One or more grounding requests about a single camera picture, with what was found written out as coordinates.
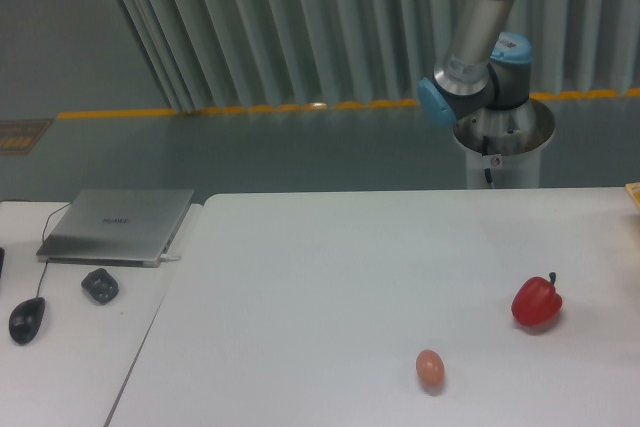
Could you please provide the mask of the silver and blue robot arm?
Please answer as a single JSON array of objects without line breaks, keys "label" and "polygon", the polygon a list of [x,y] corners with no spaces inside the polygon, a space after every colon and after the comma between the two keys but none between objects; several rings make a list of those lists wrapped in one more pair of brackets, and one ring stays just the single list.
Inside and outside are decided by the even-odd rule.
[{"label": "silver and blue robot arm", "polygon": [[433,121],[450,126],[482,108],[510,110],[529,100],[531,54],[515,61],[493,54],[514,2],[466,0],[446,54],[417,87]]}]

